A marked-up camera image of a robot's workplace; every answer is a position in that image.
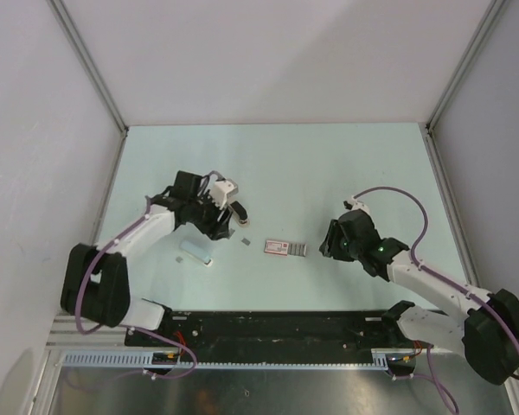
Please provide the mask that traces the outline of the light blue stapler cover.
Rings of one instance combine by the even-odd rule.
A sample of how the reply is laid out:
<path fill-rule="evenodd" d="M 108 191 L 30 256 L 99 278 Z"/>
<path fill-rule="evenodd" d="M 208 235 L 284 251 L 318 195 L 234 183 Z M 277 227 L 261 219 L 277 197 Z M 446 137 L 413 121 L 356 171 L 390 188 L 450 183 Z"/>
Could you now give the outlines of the light blue stapler cover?
<path fill-rule="evenodd" d="M 210 253 L 189 240 L 183 240 L 180 244 L 180 249 L 206 267 L 213 264 L 213 258 Z"/>

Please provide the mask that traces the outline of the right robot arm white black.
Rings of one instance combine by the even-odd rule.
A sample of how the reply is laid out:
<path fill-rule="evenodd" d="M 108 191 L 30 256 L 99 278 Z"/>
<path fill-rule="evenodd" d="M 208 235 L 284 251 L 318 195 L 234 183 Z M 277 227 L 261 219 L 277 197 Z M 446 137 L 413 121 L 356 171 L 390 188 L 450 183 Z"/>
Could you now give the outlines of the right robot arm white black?
<path fill-rule="evenodd" d="M 368 275 L 408 289 L 436 306 L 430 311 L 401 301 L 389 309 L 381 326 L 388 345 L 401 347 L 416 340 L 452 351 L 493 385 L 502 385 L 516 374 L 519 300 L 511 292 L 492 293 L 438 274 L 413 260 L 403 242 L 382 238 L 361 209 L 331 220 L 319 251 L 337 261 L 357 261 Z"/>

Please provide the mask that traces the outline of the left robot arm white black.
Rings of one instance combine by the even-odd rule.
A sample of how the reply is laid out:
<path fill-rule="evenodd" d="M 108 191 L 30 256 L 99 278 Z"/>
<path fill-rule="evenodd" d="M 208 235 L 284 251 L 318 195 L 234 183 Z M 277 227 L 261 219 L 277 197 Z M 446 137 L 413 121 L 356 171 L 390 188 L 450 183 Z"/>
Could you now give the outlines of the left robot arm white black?
<path fill-rule="evenodd" d="M 164 306 L 132 295 L 129 264 L 187 224 L 213 241 L 229 237 L 230 203 L 239 188 L 223 175 L 215 181 L 211 177 L 178 171 L 174 183 L 147 197 L 141 216 L 117 236 L 103 244 L 74 246 L 68 256 L 61 309 L 77 321 L 142 328 L 153 344 L 168 343 L 174 325 L 163 318 Z"/>

